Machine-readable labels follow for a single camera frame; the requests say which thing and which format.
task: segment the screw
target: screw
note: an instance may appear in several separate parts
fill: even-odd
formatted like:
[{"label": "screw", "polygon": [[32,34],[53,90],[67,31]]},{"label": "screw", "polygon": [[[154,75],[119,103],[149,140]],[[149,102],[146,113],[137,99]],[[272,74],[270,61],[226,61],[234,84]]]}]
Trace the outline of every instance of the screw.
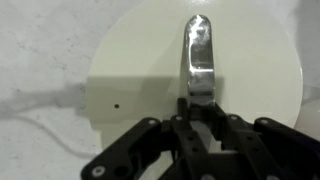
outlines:
[{"label": "screw", "polygon": [[177,120],[177,121],[181,121],[181,120],[182,120],[182,117],[181,117],[181,116],[177,116],[177,117],[176,117],[176,120]]},{"label": "screw", "polygon": [[214,177],[210,174],[205,174],[201,177],[201,180],[215,180]]},{"label": "screw", "polygon": [[275,175],[268,175],[266,180],[280,180],[280,179]]},{"label": "screw", "polygon": [[149,124],[150,125],[153,125],[153,124],[155,124],[156,123],[156,121],[154,120],[154,119],[151,119],[150,121],[149,121]]},{"label": "screw", "polygon": [[268,121],[268,120],[266,120],[266,119],[262,119],[262,120],[261,120],[261,123],[263,123],[263,124],[268,124],[268,123],[269,123],[269,121]]},{"label": "screw", "polygon": [[105,171],[106,168],[104,166],[97,166],[92,170],[91,174],[93,177],[98,178],[101,177],[105,173]]},{"label": "screw", "polygon": [[232,120],[237,120],[238,117],[237,117],[237,116],[231,116],[231,119],[232,119]]}]

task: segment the white surface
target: white surface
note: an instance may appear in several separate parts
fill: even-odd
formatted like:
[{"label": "white surface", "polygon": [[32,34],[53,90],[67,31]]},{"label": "white surface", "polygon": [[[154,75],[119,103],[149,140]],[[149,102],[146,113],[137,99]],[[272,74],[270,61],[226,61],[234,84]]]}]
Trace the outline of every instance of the white surface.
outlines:
[{"label": "white surface", "polygon": [[176,99],[186,95],[181,89],[187,90],[181,73],[187,71],[185,24],[197,13],[212,24],[216,99],[222,109],[251,123],[268,116],[294,127],[302,99],[297,52],[279,23],[248,0],[151,0],[123,16],[91,65],[86,104],[92,123],[175,113]]},{"label": "white surface", "polygon": [[[311,92],[303,103],[319,99],[319,1],[256,1],[299,51]],[[0,179],[78,179],[97,149],[81,110],[90,59],[111,25],[139,2],[0,1]]]}]

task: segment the white circular plate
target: white circular plate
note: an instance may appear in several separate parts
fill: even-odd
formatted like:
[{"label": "white circular plate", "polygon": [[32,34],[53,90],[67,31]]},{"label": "white circular plate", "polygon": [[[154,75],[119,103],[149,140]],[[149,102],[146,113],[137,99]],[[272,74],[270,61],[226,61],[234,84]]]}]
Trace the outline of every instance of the white circular plate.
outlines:
[{"label": "white circular plate", "polygon": [[249,0],[152,0],[128,12],[92,62],[91,121],[174,111],[181,95],[184,27],[195,14],[212,24],[216,99],[222,109],[248,122],[268,116],[293,127],[302,99],[297,52],[281,26]]}]

